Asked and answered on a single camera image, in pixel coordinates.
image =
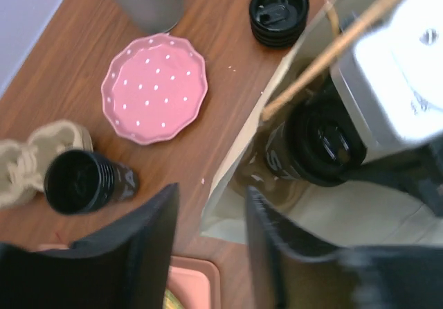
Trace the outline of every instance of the white paper bag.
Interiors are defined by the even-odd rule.
[[[361,14],[374,2],[329,1],[341,19],[349,17],[353,12]],[[259,139],[257,129],[264,106],[286,89],[332,40],[329,21],[325,11],[321,10],[282,59],[216,172],[201,217],[203,236],[246,242],[246,188],[235,183],[233,174],[246,149],[253,148],[251,146]],[[276,116],[283,116],[284,112],[285,109]],[[306,230],[336,245],[443,243],[440,219],[434,217],[419,200],[406,194],[359,182],[347,182],[334,188],[321,188],[303,181],[294,185],[294,190],[290,188],[289,191],[297,195],[296,203],[284,212]]]

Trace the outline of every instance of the polka dot plate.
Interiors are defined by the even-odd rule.
[[[196,119],[207,91],[205,60],[191,43],[156,34],[112,60],[103,113],[118,136],[140,145],[167,141]]]

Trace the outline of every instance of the bag handle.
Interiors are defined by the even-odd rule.
[[[288,103],[298,92],[305,88],[340,54],[359,38],[367,28],[392,10],[401,0],[376,0],[342,35],[338,36],[317,58],[300,74],[295,82],[285,89],[261,114],[263,121],[269,120],[281,107]]]

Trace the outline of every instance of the white wall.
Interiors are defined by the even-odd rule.
[[[63,0],[0,0],[0,97]]]

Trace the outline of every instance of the wooden table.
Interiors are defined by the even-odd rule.
[[[96,150],[139,174],[141,189],[131,202],[69,218],[39,195],[0,212],[0,240],[35,249],[57,242],[58,232],[71,242],[135,209],[167,183],[179,182],[174,253],[218,266],[223,308],[253,308],[246,246],[199,237],[199,221],[218,165],[285,52],[254,40],[249,0],[185,1],[185,17],[172,34],[188,38],[206,58],[209,92],[198,119],[175,139],[138,146],[117,137],[102,115],[100,84],[115,54],[143,33],[113,0],[64,0],[0,100],[0,138],[25,141],[45,123],[76,121],[88,128]],[[323,2],[311,0],[311,17]]]

